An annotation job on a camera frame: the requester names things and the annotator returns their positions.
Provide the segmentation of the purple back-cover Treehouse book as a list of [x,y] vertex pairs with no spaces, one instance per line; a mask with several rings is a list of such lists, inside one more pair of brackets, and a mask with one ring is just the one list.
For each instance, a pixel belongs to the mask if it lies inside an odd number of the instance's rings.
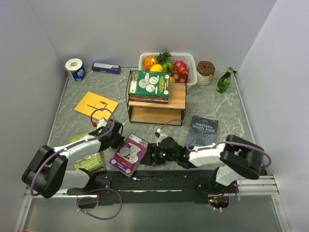
[[112,156],[109,164],[131,177],[144,157],[148,144],[148,141],[131,133]]

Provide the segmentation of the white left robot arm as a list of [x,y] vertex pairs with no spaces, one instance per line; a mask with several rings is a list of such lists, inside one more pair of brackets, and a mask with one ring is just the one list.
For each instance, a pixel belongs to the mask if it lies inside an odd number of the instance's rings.
[[108,148],[116,149],[124,141],[123,124],[117,120],[99,121],[94,131],[68,145],[38,149],[22,175],[22,181],[30,187],[31,195],[48,199],[61,189],[79,189],[84,194],[97,187],[96,176],[85,168],[68,170],[77,160],[97,154]]

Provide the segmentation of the green back-cover Treehouse book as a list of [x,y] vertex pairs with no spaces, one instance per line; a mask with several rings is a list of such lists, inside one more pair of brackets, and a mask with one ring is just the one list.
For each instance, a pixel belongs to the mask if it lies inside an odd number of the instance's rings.
[[170,74],[165,72],[131,71],[128,95],[168,99],[170,94]]

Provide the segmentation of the Little Women floral book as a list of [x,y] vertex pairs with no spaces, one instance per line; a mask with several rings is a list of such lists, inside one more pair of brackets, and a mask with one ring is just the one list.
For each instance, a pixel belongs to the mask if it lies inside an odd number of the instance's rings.
[[146,103],[158,103],[158,104],[168,104],[169,101],[161,101],[161,100],[151,100],[151,99],[129,99],[132,102],[146,102]]

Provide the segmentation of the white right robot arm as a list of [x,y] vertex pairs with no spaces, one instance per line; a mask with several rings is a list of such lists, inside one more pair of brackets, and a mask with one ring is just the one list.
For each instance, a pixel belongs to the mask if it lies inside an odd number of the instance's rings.
[[181,146],[160,130],[155,135],[157,142],[148,145],[140,164],[152,166],[174,161],[185,169],[213,164],[216,171],[211,187],[218,193],[240,178],[258,179],[261,170],[271,164],[271,158],[263,148],[235,135],[200,147]]

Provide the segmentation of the red 13-Storey Treehouse book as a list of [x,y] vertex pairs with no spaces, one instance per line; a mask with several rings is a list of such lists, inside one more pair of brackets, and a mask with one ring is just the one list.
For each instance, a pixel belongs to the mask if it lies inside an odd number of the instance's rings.
[[145,101],[162,101],[162,102],[169,101],[169,98],[161,98],[161,97],[129,96],[128,98],[132,100],[145,100]]

